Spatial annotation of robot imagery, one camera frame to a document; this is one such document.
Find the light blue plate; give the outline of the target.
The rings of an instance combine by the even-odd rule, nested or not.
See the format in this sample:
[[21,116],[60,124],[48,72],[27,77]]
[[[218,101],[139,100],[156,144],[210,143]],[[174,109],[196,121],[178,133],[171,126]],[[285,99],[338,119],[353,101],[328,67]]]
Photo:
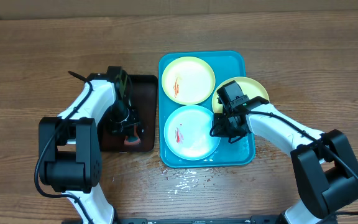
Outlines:
[[212,137],[213,112],[203,106],[177,108],[167,118],[163,136],[169,150],[181,159],[198,161],[210,156],[221,138]]

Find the green and orange sponge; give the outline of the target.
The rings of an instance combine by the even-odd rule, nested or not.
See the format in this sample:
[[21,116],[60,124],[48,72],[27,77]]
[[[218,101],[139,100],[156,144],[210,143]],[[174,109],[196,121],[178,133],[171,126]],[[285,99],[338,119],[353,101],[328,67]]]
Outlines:
[[137,125],[134,126],[133,132],[130,133],[130,135],[127,135],[124,140],[125,146],[135,146],[141,143],[141,139],[139,137],[138,131],[137,131]]

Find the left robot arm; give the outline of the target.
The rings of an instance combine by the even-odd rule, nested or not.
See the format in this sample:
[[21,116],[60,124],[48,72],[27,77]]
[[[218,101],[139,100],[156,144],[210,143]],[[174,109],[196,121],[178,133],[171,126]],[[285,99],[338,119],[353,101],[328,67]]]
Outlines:
[[82,223],[116,223],[113,206],[103,194],[101,150],[98,126],[122,136],[125,146],[140,144],[143,129],[131,105],[133,84],[123,70],[72,76],[85,83],[79,97],[57,117],[39,123],[39,158],[34,185],[47,198],[67,198],[80,214]]

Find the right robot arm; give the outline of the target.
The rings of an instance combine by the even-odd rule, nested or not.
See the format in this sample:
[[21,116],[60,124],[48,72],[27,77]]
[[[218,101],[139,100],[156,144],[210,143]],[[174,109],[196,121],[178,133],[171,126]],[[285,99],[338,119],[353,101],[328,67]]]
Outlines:
[[261,96],[219,96],[218,103],[223,110],[214,115],[211,136],[234,143],[254,134],[291,157],[300,200],[260,220],[336,223],[341,215],[358,216],[358,160],[344,133],[302,125]]

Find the green plate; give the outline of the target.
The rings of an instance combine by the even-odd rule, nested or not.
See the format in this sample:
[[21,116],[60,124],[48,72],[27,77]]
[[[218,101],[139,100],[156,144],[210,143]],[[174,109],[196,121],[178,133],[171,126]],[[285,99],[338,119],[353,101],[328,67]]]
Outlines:
[[228,84],[231,81],[235,81],[240,88],[242,89],[243,94],[247,95],[250,99],[255,98],[256,96],[261,96],[266,100],[269,100],[269,95],[266,89],[256,80],[248,77],[233,77],[223,81],[213,93],[212,97],[212,110],[213,113],[222,113],[223,105],[218,103],[218,94],[217,90],[223,87],[225,84]]
[[212,94],[216,77],[211,66],[198,57],[180,57],[163,70],[164,93],[181,105],[196,105]]

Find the green plate top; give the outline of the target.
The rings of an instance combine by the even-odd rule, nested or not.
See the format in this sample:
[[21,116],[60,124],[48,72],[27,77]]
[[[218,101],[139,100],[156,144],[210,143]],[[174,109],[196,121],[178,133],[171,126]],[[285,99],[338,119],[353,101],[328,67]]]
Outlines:
[[163,70],[164,93],[181,105],[196,105],[212,94],[216,77],[211,66],[198,57],[180,57]]

